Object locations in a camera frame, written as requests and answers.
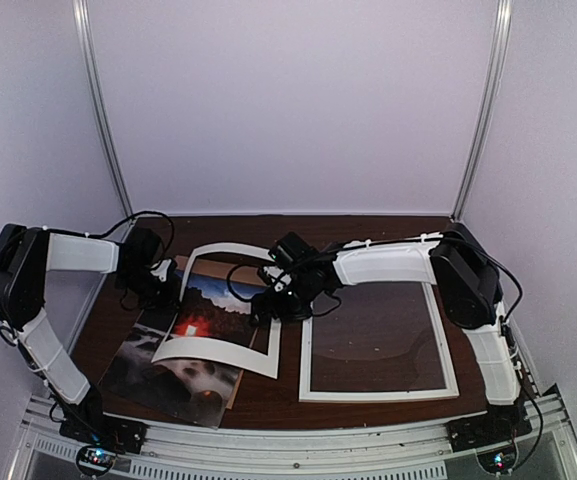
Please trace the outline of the white photo mat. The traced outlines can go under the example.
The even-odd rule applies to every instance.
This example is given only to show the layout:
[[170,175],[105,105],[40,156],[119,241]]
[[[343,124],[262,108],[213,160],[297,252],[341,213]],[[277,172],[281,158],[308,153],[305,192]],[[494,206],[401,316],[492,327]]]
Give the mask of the white photo mat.
[[[217,242],[195,248],[183,268],[179,300],[182,300],[187,287],[193,264],[198,257],[212,253],[231,253],[257,259],[268,260],[266,248],[232,242]],[[174,359],[209,360],[272,379],[278,378],[282,325],[278,319],[272,319],[269,325],[268,351],[266,354],[235,343],[201,336],[178,336],[163,341],[155,352],[152,362]]]

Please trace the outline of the clear acrylic sheet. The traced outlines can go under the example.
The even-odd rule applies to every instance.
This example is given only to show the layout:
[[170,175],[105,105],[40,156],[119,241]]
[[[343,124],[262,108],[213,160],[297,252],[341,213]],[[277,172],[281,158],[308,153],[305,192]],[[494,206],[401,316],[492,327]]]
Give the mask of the clear acrylic sheet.
[[364,283],[312,322],[314,392],[443,390],[446,380],[420,283]]

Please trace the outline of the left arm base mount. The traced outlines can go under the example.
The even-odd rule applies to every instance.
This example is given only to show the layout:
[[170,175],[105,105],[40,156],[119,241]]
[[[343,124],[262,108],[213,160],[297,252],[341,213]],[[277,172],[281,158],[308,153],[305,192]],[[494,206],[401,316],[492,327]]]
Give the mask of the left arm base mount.
[[52,393],[63,414],[59,434],[83,444],[76,462],[84,474],[92,475],[98,468],[97,472],[103,475],[119,455],[141,453],[147,425],[106,414],[102,395],[95,386],[77,404],[68,402],[55,389]]

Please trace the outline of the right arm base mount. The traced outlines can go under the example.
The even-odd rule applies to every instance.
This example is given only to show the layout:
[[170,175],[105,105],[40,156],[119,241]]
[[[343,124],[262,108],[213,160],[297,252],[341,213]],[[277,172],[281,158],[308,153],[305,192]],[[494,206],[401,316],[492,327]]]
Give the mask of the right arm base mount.
[[519,461],[517,437],[532,432],[524,401],[487,405],[485,413],[449,421],[446,425],[453,452],[473,450],[487,474],[510,475]]

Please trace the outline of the landscape photo print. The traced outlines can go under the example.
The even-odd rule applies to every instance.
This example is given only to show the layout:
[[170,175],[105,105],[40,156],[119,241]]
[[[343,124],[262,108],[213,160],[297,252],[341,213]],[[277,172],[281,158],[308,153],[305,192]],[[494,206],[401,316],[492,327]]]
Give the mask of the landscape photo print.
[[224,279],[192,273],[171,335],[198,336],[250,347],[256,328],[251,305],[232,295]]

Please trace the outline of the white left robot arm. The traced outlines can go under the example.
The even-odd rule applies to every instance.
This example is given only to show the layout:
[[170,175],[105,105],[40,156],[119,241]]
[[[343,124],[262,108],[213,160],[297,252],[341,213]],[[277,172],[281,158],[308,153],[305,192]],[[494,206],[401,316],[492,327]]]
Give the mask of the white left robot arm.
[[105,442],[112,424],[102,415],[100,395],[76,366],[52,316],[57,308],[48,280],[52,273],[116,278],[140,306],[168,306],[180,296],[177,263],[163,256],[160,237],[133,228],[123,241],[100,234],[8,223],[0,231],[0,327],[34,374],[57,399],[76,411],[74,429],[91,444]]

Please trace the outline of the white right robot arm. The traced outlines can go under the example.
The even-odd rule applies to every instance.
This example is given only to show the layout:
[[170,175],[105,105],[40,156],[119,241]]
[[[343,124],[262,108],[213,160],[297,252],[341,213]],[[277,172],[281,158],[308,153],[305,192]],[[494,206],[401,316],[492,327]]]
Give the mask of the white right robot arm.
[[273,267],[261,267],[266,288],[250,301],[250,321],[301,322],[312,317],[321,294],[374,282],[418,282],[437,287],[447,319],[467,336],[480,368],[488,413],[480,430],[503,440],[519,424],[521,383],[504,325],[499,277],[505,268],[489,256],[468,228],[447,229],[409,239],[355,240],[322,251],[294,232],[268,251]]

